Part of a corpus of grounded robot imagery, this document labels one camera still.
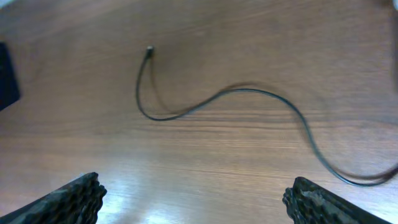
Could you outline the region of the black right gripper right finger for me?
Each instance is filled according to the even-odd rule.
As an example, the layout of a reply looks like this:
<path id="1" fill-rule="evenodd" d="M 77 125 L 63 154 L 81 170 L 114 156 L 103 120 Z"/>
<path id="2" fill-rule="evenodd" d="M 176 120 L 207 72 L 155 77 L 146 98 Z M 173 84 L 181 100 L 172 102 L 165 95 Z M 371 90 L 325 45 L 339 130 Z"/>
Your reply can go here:
<path id="1" fill-rule="evenodd" d="M 282 202 L 295 224 L 389 224 L 304 177 L 285 190 Z"/>

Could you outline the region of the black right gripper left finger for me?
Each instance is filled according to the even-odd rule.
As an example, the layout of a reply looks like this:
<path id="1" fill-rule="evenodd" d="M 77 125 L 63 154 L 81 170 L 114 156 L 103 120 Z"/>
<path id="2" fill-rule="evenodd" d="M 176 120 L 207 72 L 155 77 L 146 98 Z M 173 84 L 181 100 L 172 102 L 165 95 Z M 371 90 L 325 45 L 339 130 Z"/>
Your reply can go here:
<path id="1" fill-rule="evenodd" d="M 1 224 L 95 224 L 107 190 L 87 173 L 1 217 Z"/>

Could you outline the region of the blue Galaxy smartphone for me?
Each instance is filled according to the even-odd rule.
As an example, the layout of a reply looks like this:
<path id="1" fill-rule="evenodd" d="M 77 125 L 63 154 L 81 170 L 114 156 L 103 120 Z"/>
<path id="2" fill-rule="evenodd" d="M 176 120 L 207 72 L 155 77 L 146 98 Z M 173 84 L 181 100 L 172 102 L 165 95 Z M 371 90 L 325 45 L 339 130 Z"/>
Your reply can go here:
<path id="1" fill-rule="evenodd" d="M 12 59 L 4 42 L 1 42 L 1 110 L 21 97 Z"/>

